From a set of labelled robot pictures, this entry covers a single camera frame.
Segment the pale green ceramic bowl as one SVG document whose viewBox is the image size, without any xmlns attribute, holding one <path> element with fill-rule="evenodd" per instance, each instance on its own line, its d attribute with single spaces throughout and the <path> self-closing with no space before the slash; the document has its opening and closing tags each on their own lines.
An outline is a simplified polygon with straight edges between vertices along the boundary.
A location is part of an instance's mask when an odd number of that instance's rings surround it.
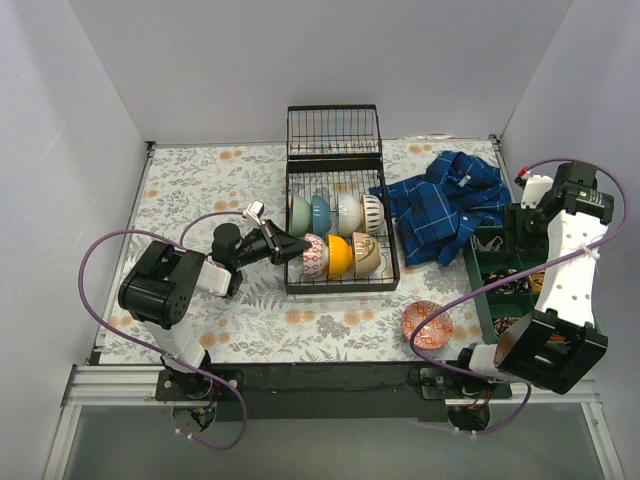
<svg viewBox="0 0 640 480">
<path fill-rule="evenodd" d="M 309 229 L 312 207 L 303 197 L 293 195 L 290 202 L 289 233 L 296 237 L 304 236 Z"/>
</svg>

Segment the blue ceramic bowl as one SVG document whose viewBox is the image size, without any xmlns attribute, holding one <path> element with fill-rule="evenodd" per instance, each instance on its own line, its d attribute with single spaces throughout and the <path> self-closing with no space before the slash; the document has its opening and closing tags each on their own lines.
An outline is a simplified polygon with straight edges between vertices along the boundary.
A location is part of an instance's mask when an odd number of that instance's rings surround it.
<svg viewBox="0 0 640 480">
<path fill-rule="evenodd" d="M 311 232 L 317 236 L 326 235 L 332 227 L 329 203 L 319 195 L 311 198 L 312 220 Z"/>
</svg>

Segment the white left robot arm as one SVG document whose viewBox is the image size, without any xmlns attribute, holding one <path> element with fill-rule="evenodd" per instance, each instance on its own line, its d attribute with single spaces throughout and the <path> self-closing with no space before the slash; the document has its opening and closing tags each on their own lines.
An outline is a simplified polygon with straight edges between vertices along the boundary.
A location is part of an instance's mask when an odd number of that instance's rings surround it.
<svg viewBox="0 0 640 480">
<path fill-rule="evenodd" d="M 264 259 L 281 265 L 310 247 L 310 242 L 270 220 L 261 221 L 245 236 L 233 223 L 217 226 L 209 254 L 155 240 L 122 282 L 118 304 L 145 326 L 163 350 L 163 364 L 180 390 L 200 400 L 211 392 L 213 377 L 206 370 L 209 354 L 184 321 L 193 295 L 202 291 L 231 298 L 243 282 L 243 267 Z"/>
</svg>

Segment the plain white bowl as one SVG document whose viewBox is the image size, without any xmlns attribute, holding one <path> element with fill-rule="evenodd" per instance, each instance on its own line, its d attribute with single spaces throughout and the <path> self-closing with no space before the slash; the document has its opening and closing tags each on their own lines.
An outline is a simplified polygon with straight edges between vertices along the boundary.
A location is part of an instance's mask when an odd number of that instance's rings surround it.
<svg viewBox="0 0 640 480">
<path fill-rule="evenodd" d="M 345 192 L 337 194 L 338 227 L 340 236 L 348 236 L 356 232 L 362 223 L 361 202 L 353 195 Z"/>
</svg>

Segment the orange ceramic bowl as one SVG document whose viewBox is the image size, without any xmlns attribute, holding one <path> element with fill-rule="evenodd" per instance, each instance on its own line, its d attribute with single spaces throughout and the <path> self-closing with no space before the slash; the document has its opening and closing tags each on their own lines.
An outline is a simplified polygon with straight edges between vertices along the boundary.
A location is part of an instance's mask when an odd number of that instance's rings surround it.
<svg viewBox="0 0 640 480">
<path fill-rule="evenodd" d="M 329 279 L 336 279 L 351 269 L 354 260 L 353 249 L 341 236 L 329 234 L 327 240 L 329 249 L 327 276 Z"/>
</svg>

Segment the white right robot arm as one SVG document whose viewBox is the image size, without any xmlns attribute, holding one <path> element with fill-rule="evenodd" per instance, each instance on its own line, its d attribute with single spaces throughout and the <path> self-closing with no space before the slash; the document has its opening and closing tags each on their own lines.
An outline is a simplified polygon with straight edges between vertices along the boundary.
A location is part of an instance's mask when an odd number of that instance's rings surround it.
<svg viewBox="0 0 640 480">
<path fill-rule="evenodd" d="M 568 392 L 604 356 L 608 339 L 592 312 L 592 285 L 602 240 L 613 219 L 614 198 L 599 191 L 595 166 L 560 164 L 553 177 L 522 170 L 518 203 L 504 211 L 509 256 L 543 255 L 541 292 L 532 308 L 493 345 L 469 348 L 452 373 L 454 389 L 475 397 L 489 377 L 522 380 L 558 394 Z"/>
</svg>

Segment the red patterned white bowl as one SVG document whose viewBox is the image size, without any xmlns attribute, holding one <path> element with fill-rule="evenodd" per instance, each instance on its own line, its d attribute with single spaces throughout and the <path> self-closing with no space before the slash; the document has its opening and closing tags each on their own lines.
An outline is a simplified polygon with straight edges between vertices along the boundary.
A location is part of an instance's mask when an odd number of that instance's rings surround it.
<svg viewBox="0 0 640 480">
<path fill-rule="evenodd" d="M 307 233 L 304 240 L 309 242 L 311 246 L 303 252 L 303 277 L 315 280 L 327 274 L 329 249 L 318 235 Z"/>
</svg>

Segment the white bowl with blue leaves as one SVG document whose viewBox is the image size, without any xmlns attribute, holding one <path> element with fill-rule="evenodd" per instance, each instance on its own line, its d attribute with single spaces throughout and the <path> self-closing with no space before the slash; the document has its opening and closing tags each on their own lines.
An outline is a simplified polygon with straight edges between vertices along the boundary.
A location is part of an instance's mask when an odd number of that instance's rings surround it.
<svg viewBox="0 0 640 480">
<path fill-rule="evenodd" d="M 384 223 L 384 206 L 371 194 L 362 194 L 362 223 L 367 234 L 377 233 Z"/>
</svg>

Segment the white ceramic bowl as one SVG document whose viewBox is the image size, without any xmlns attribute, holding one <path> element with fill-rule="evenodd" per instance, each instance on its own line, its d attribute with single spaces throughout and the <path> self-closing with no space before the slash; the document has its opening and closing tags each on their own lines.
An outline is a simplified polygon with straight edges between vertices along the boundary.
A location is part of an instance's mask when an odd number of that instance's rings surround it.
<svg viewBox="0 0 640 480">
<path fill-rule="evenodd" d="M 352 233 L 355 276 L 366 277 L 380 266 L 382 256 L 378 240 L 363 232 Z"/>
</svg>

